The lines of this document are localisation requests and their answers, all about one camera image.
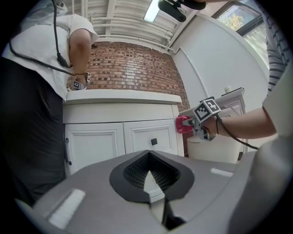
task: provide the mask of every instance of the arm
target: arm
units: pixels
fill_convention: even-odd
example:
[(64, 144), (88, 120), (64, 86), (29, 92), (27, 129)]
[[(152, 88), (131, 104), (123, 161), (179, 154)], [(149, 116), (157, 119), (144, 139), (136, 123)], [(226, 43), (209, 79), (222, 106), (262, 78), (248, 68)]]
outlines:
[[(69, 39), (69, 59), (75, 73), (85, 73), (90, 55), (90, 32), (83, 28), (75, 30)], [(77, 76), (77, 81), (86, 85), (84, 75)]]
[[(269, 137), (276, 129), (264, 108), (258, 108), (244, 115), (222, 118), (225, 127), (237, 138), (256, 139)], [(203, 123), (211, 134), (217, 133), (216, 117), (211, 117)], [(218, 123), (219, 134), (229, 136)]]

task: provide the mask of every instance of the cabinet door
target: cabinet door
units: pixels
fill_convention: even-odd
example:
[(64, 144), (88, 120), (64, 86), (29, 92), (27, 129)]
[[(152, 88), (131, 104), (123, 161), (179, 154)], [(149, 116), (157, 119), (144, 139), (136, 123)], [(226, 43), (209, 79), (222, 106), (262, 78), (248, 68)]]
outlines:
[(123, 124), (67, 124), (67, 155), (72, 165), (66, 163), (67, 175), (79, 169), (125, 154)]
[[(146, 149), (178, 154), (173, 119), (125, 122), (123, 125), (127, 154)], [(157, 144), (153, 145), (152, 139), (156, 139)]]

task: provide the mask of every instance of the white wall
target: white wall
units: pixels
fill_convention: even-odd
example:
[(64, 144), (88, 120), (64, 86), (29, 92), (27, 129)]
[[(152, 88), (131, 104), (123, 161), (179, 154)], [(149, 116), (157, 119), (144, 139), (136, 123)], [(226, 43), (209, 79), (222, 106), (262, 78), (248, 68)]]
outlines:
[[(267, 95), (268, 68), (257, 52), (235, 31), (198, 13), (173, 44), (189, 55), (208, 93), (215, 98), (224, 88), (245, 88), (246, 110), (262, 106)], [(172, 54), (191, 106), (206, 98), (195, 72), (182, 52)]]

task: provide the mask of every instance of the cabinet knob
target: cabinet knob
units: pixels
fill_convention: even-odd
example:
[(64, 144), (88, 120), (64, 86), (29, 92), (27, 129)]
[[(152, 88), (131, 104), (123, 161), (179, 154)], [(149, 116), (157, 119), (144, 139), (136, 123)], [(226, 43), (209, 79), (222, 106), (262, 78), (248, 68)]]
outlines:
[(151, 143), (152, 143), (152, 145), (156, 145), (157, 144), (157, 138), (151, 139)]

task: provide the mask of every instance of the gray surface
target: gray surface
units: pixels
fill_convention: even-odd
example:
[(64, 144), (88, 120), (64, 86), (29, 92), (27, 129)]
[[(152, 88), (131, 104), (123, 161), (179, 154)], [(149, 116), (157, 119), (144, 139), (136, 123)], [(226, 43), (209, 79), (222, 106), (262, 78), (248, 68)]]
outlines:
[(49, 223), (44, 217), (39, 215), (36, 211), (34, 211), (30, 206), (25, 204), (22, 201), (16, 200), (18, 207), (25, 214), (28, 220), (33, 224), (37, 230), (39, 230), (43, 234), (67, 234), (65, 231), (53, 226)]
[[(66, 231), (72, 234), (166, 233), (148, 205), (125, 201), (109, 183), (112, 169), (140, 152), (81, 169), (45, 194), (34, 210), (42, 215), (47, 214), (60, 197), (70, 189), (77, 188), (85, 191), (86, 196)], [(187, 195), (170, 203), (175, 215), (189, 221), (173, 232), (193, 233), (198, 230), (198, 233), (223, 233), (246, 184), (254, 153), (245, 154), (239, 165), (193, 160), (160, 151), (158, 153), (188, 166), (195, 174), (195, 183)], [(229, 178), (212, 174), (211, 168), (231, 172), (237, 170)]]
[(166, 229), (147, 204), (127, 202), (111, 187), (109, 176), (118, 164), (138, 155), (127, 154), (87, 166), (46, 193), (34, 206), (45, 215), (70, 189), (83, 190), (86, 196), (72, 217), (66, 231), (72, 234), (165, 233)]
[(230, 217), (244, 190), (254, 155), (255, 152), (244, 154), (234, 175), (223, 191), (192, 220), (180, 226), (180, 228), (170, 231), (170, 233), (227, 233)]
[(164, 152), (157, 152), (166, 158), (188, 166), (195, 175), (194, 184), (185, 197), (170, 202), (174, 215), (183, 218), (187, 222), (207, 207), (231, 179), (230, 177), (211, 173), (211, 169), (216, 168), (234, 172), (238, 166), (229, 163), (180, 158)]
[(292, 155), (293, 137), (279, 138), (257, 152), (250, 180), (233, 213), (229, 234), (248, 233), (272, 211), (292, 179)]

